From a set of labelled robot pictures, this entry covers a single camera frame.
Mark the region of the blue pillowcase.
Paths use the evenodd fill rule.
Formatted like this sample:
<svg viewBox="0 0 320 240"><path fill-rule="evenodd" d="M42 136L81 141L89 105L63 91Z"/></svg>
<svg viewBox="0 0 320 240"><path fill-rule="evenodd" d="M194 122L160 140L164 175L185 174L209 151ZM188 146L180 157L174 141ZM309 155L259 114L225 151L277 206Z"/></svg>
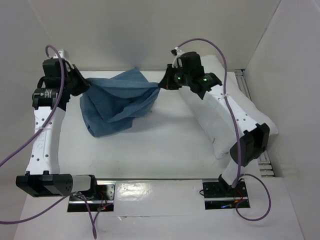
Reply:
<svg viewBox="0 0 320 240"><path fill-rule="evenodd" d="M79 100L88 132L95 138L130 129L135 118L147 115L158 98L158 83L133 68L111 78L89 77L90 88Z"/></svg>

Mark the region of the white pillow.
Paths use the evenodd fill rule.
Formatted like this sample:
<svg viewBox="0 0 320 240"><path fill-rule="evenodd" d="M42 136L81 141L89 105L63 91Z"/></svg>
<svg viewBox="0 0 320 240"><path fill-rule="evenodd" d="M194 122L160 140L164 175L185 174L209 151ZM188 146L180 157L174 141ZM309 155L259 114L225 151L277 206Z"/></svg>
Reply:
<svg viewBox="0 0 320 240"><path fill-rule="evenodd" d="M225 100L228 100L231 106L240 137L244 135L244 131L255 129L256 124L267 124L270 136L278 134L275 123L256 108L229 76L226 80L226 94L220 85L206 92L203 99L185 86L180 88L179 93L209 138L213 146L214 158L218 161L227 157L230 148L237 141L232 117Z"/></svg>

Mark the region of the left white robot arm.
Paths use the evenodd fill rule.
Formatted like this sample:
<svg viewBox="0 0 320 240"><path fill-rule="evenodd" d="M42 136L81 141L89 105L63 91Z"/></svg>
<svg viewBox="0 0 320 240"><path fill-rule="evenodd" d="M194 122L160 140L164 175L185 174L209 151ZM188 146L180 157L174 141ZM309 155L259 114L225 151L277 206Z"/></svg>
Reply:
<svg viewBox="0 0 320 240"><path fill-rule="evenodd" d="M37 134L24 175L16 177L16 186L28 195L39 197L68 197L80 192L86 199L97 197L99 187L92 174L62 174L59 166L59 142L67 104L90 88L74 64L63 60L61 71L57 59L45 60L44 76L32 94L35 133Z"/></svg>

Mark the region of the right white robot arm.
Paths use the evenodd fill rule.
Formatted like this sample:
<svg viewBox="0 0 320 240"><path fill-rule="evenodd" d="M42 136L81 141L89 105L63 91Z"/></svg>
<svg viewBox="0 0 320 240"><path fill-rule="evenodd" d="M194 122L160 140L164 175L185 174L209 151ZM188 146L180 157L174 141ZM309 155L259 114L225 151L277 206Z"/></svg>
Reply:
<svg viewBox="0 0 320 240"><path fill-rule="evenodd" d="M180 52L166 65L159 83L178 90L223 161L217 186L223 196L233 196L249 165L267 148L275 124L240 91L215 55Z"/></svg>

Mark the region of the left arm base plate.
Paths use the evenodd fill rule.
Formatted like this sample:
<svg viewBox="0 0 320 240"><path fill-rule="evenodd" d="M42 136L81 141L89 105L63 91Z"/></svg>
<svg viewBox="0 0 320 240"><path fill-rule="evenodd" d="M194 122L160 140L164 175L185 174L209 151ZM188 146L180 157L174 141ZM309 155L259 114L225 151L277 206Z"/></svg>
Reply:
<svg viewBox="0 0 320 240"><path fill-rule="evenodd" d="M91 212L113 212L116 195L116 181L98 179L95 192L85 192L83 195L87 200ZM84 213L87 211L88 209L83 199L76 196L71 196L69 198L67 206L68 213Z"/></svg>

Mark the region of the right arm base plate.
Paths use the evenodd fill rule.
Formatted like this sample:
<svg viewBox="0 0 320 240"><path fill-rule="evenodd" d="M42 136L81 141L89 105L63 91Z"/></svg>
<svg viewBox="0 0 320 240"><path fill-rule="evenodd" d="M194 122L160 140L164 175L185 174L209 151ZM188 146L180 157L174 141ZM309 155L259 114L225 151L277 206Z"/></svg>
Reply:
<svg viewBox="0 0 320 240"><path fill-rule="evenodd" d="M250 208L248 192L245 182L242 180L236 188L224 192L218 181L204 181L199 194L204 198L205 210L222 210Z"/></svg>

